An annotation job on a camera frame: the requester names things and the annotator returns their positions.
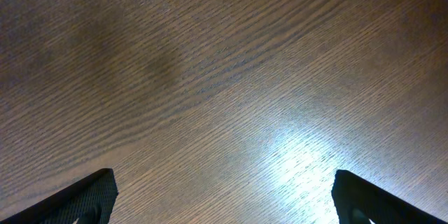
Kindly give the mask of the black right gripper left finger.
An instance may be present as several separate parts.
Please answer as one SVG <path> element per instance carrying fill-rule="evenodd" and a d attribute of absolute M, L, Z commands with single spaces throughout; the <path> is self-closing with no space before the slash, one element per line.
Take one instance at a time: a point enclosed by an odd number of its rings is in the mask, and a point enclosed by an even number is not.
<path fill-rule="evenodd" d="M 103 168 L 1 224 L 108 224 L 117 196 L 113 170 Z"/>

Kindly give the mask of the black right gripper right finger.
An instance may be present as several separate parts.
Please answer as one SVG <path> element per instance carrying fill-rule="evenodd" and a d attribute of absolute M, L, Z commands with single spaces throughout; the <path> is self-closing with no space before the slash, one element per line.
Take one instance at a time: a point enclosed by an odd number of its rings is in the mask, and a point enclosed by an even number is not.
<path fill-rule="evenodd" d="M 336 171 L 331 195 L 340 224 L 447 224 L 347 170 Z"/>

